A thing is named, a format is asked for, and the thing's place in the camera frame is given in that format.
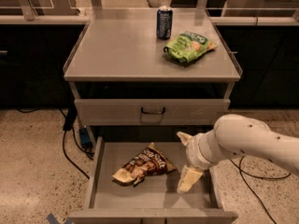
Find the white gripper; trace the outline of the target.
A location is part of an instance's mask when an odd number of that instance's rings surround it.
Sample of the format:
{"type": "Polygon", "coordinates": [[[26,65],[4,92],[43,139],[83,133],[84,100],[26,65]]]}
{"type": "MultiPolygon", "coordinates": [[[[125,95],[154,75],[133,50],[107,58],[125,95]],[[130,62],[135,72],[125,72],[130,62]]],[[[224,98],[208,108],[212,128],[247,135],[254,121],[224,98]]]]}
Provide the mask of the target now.
{"type": "Polygon", "coordinates": [[[186,193],[203,175],[204,172],[201,170],[207,170],[219,163],[220,158],[217,153],[219,146],[212,132],[194,136],[177,132],[177,136],[181,144],[186,147],[187,161],[193,166],[184,166],[181,170],[177,192],[186,193]]]}

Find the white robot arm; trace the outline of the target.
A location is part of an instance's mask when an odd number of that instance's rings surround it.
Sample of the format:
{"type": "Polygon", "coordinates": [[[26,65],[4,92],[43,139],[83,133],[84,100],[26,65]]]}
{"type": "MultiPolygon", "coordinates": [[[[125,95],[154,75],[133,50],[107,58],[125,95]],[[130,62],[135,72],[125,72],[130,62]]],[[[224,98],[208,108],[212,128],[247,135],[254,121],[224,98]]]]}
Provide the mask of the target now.
{"type": "Polygon", "coordinates": [[[203,172],[220,161],[249,155],[273,162],[299,175],[299,139],[273,132],[263,121],[229,114],[217,119],[207,133],[189,135],[178,132],[186,147],[188,164],[183,166],[178,193],[186,193],[203,172]]]}

